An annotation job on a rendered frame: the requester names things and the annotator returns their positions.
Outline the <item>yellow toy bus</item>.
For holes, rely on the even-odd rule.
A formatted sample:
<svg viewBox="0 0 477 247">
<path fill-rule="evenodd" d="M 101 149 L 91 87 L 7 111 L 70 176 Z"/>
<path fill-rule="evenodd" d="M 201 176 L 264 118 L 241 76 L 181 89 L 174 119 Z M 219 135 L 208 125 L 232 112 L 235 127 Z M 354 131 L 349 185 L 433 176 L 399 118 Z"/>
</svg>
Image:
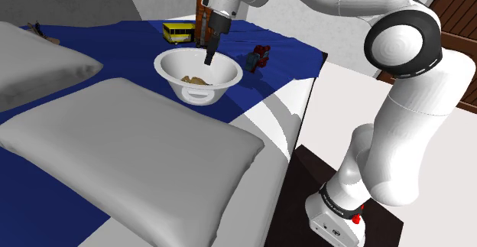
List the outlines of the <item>yellow toy bus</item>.
<svg viewBox="0 0 477 247">
<path fill-rule="evenodd" d="M 163 37 L 171 44 L 194 42 L 195 28 L 190 22 L 163 23 Z"/>
</svg>

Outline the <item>small brown figure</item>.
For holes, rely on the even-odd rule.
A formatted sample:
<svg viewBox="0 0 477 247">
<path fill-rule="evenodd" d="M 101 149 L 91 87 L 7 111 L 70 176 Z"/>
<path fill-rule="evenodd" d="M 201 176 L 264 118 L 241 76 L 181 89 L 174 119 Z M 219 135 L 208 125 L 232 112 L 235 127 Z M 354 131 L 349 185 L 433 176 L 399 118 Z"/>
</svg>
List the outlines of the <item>small brown figure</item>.
<svg viewBox="0 0 477 247">
<path fill-rule="evenodd" d="M 60 41 L 54 37 L 48 37 L 42 30 L 41 30 L 41 25 L 39 24 L 38 21 L 36 21 L 34 24 L 28 22 L 27 23 L 27 26 L 28 26 L 28 30 L 34 34 L 36 34 L 37 36 L 39 37 L 42 37 L 43 39 L 53 43 L 53 44 L 56 44 L 56 45 L 59 45 L 60 44 Z"/>
</svg>

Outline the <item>red and blue toy figure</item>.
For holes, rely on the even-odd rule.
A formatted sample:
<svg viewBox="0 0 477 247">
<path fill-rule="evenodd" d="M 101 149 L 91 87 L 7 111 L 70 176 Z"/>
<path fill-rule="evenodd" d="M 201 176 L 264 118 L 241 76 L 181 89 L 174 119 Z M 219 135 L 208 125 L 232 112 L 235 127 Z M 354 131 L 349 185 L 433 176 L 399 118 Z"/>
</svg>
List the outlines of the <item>red and blue toy figure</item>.
<svg viewBox="0 0 477 247">
<path fill-rule="evenodd" d="M 248 53 L 244 69 L 254 73 L 256 69 L 265 67 L 269 60 L 270 46 L 257 45 L 251 53 Z"/>
</svg>

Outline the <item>brown lumpy object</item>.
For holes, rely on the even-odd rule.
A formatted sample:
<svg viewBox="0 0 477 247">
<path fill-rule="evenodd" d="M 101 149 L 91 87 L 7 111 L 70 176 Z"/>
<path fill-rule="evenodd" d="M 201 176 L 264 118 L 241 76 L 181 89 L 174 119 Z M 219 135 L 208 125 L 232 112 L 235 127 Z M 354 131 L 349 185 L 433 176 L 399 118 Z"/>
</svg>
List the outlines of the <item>brown lumpy object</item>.
<svg viewBox="0 0 477 247">
<path fill-rule="evenodd" d="M 203 86 L 209 86 L 209 83 L 207 83 L 205 80 L 199 78 L 199 77 L 196 77 L 196 76 L 193 76 L 193 77 L 189 77 L 189 76 L 184 76 L 181 81 L 185 82 L 185 83 L 191 83 L 191 84 L 196 84 L 196 85 L 203 85 Z"/>
</svg>

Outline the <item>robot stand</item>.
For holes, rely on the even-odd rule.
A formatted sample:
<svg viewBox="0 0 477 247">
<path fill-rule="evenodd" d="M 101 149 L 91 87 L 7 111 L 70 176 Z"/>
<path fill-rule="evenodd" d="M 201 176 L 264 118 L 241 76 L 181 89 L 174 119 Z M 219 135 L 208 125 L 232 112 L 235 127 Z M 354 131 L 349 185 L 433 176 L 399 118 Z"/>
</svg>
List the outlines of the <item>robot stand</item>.
<svg viewBox="0 0 477 247">
<path fill-rule="evenodd" d="M 294 150 L 264 247 L 332 247 L 311 230 L 305 200 L 335 172 L 303 145 Z M 401 220 L 372 199 L 364 204 L 363 214 L 364 247 L 399 246 L 404 226 Z"/>
</svg>

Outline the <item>large grey pillow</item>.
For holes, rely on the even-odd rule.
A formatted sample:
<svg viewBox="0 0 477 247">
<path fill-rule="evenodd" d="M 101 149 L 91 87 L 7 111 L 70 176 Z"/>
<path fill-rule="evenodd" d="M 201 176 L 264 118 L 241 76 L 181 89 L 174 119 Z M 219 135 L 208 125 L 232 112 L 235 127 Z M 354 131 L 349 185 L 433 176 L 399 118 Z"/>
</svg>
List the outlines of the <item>large grey pillow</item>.
<svg viewBox="0 0 477 247">
<path fill-rule="evenodd" d="M 123 78 L 0 124 L 26 158 L 153 247 L 212 247 L 263 141 Z"/>
</svg>

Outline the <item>white bowl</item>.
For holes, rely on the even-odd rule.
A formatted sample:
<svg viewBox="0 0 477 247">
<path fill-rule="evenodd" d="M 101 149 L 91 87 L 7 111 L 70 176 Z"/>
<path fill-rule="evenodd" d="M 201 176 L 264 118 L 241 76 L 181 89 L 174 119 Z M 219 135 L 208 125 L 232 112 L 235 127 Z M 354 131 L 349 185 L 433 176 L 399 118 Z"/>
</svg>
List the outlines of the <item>white bowl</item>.
<svg viewBox="0 0 477 247">
<path fill-rule="evenodd" d="M 157 55 L 154 68 L 180 100 L 194 106 L 208 106 L 237 84 L 243 72 L 240 65 L 226 55 L 216 53 L 210 65 L 204 63 L 205 58 L 206 50 L 202 48 L 178 47 Z M 184 76 L 199 77 L 209 86 L 185 83 L 181 81 Z"/>
</svg>

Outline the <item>tall orange-brown toy rocket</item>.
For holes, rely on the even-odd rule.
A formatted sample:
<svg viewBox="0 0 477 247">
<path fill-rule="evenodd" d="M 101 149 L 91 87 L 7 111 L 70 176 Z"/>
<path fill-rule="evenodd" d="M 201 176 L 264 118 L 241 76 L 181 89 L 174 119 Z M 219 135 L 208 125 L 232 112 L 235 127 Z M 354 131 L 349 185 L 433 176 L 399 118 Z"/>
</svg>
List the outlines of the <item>tall orange-brown toy rocket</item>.
<svg viewBox="0 0 477 247">
<path fill-rule="evenodd" d="M 211 36 L 211 29 L 208 27 L 211 9 L 203 6 L 203 0 L 196 0 L 196 21 L 194 40 L 197 47 L 206 48 Z"/>
</svg>

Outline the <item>small grey pillow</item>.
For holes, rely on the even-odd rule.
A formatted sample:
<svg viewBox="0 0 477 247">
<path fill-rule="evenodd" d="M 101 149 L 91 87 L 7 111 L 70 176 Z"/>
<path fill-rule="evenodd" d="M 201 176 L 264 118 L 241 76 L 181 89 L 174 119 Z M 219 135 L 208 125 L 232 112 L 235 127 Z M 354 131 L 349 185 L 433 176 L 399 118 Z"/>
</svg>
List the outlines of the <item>small grey pillow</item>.
<svg viewBox="0 0 477 247">
<path fill-rule="evenodd" d="M 103 64 L 0 21 L 0 112 L 95 76 Z"/>
</svg>

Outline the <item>brown wooden door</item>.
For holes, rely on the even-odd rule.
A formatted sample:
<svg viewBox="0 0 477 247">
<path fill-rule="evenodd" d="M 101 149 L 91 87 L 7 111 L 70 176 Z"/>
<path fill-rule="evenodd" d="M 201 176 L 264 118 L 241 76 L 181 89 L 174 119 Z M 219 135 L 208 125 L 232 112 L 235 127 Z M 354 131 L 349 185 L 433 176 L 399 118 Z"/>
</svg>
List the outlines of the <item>brown wooden door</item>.
<svg viewBox="0 0 477 247">
<path fill-rule="evenodd" d="M 462 101 L 477 101 L 477 0 L 408 0 L 372 25 L 364 51 L 394 77 L 392 102 L 448 115 Z"/>
</svg>

